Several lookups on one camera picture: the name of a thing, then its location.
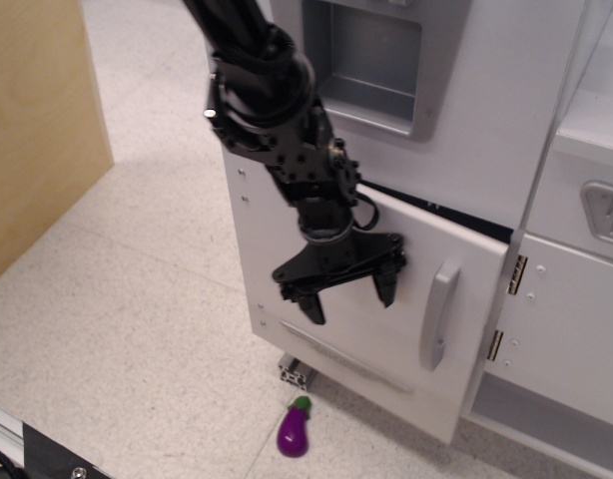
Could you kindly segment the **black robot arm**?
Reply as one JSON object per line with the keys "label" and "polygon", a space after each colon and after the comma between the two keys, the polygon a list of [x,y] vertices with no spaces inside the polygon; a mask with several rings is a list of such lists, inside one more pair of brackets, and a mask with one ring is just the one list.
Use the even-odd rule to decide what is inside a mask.
{"label": "black robot arm", "polygon": [[298,212],[306,246],[273,273],[283,298],[322,325],[319,293],[369,276],[391,306],[406,264],[403,238],[373,233],[378,215],[364,226],[354,218],[369,198],[356,189],[358,163],[333,133],[310,61],[255,1],[186,6],[212,47],[205,115],[215,135],[231,153],[264,165]]}

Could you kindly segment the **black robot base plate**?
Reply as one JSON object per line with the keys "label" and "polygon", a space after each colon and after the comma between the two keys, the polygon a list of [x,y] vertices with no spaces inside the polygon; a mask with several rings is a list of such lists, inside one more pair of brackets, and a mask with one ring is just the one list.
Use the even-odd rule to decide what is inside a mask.
{"label": "black robot base plate", "polygon": [[98,466],[23,424],[24,474],[33,479],[111,479]]}

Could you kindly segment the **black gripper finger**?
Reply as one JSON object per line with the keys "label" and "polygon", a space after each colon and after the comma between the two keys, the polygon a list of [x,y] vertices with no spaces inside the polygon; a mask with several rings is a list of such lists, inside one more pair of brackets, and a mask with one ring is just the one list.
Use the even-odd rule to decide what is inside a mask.
{"label": "black gripper finger", "polygon": [[390,307],[395,299],[398,269],[395,266],[381,266],[373,274],[377,296],[384,307]]}
{"label": "black gripper finger", "polygon": [[302,295],[298,298],[298,305],[303,314],[316,325],[326,323],[321,303],[317,294]]}

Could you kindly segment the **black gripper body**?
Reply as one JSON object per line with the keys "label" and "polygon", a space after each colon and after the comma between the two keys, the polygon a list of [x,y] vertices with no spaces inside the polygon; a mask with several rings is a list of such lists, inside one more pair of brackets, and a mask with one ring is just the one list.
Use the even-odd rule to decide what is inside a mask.
{"label": "black gripper body", "polygon": [[284,298],[302,295],[372,277],[381,266],[406,265],[404,238],[394,233],[367,233],[348,225],[340,230],[302,232],[306,246],[276,268],[273,279]]}

